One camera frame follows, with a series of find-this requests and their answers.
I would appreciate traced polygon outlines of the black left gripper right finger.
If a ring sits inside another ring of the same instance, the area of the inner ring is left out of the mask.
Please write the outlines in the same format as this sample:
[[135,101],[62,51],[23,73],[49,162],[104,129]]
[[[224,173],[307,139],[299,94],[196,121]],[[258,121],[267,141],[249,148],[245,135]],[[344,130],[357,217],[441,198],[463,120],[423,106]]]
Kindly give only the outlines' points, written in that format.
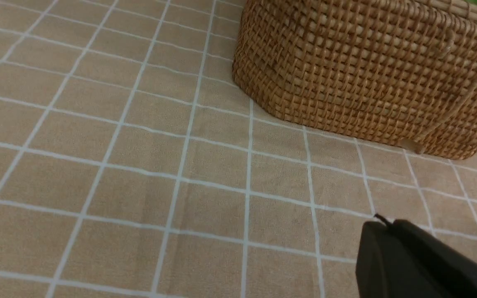
[[477,263],[405,219],[392,223],[392,234],[447,298],[477,298]]

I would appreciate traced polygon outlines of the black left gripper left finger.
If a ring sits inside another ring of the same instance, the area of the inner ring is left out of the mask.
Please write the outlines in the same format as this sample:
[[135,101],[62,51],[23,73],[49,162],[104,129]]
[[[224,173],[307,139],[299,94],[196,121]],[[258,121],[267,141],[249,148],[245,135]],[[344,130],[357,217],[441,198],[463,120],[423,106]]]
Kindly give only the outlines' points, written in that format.
[[355,274],[361,298],[434,296],[407,249],[379,222],[363,224]]

